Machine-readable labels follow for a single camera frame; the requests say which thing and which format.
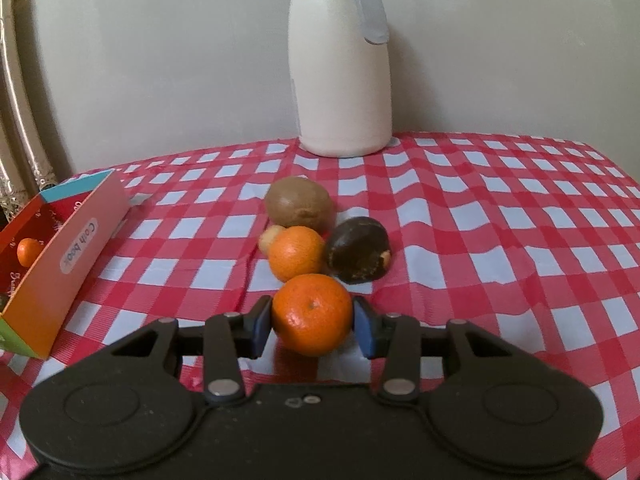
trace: table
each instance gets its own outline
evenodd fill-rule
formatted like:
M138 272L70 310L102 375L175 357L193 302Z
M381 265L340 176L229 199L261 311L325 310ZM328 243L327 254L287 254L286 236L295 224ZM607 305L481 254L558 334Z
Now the table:
M379 312L429 326L452 317L534 352L591 387L605 412L589 465L604 478L640 474L640 190L581 142L529 136L399 134L366 157L317 158L296 140L156 157L116 168L131 210L98 258L46 361L0 355L0 472L34 467L17 423L39 381L158 317L181 326L247 312L280 283L256 243L262 198L294 174L325 186L340 219L387 228L394 259L375 283L348 287ZM255 381L370 381L353 339L319 359L283 350L242 360ZM422 387L442 364L422 359ZM200 363L181 381L201 388Z

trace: cardboard box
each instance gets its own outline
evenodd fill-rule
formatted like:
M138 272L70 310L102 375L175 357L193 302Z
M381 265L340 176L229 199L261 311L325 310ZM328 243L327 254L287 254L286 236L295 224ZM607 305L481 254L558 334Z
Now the cardboard box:
M118 173L102 171L35 196L0 232L0 348L46 358L82 282L129 209ZM17 245L35 238L45 247L31 266Z

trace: brown kiwi fruit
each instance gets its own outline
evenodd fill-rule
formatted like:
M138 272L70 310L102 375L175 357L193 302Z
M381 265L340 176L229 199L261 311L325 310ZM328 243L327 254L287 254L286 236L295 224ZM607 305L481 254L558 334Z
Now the brown kiwi fruit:
M329 272L343 282L372 282L384 276L391 263L389 236L373 218L349 218L332 231L325 255Z
M322 233L335 219L334 202L317 182L301 176L277 180L264 197L271 222L283 227L302 225Z

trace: white thermos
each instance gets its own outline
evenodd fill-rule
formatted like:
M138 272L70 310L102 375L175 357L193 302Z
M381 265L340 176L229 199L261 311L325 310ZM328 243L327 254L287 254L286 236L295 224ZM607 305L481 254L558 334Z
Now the white thermos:
M291 0L289 70L303 148L360 156L389 142L388 39L382 0Z

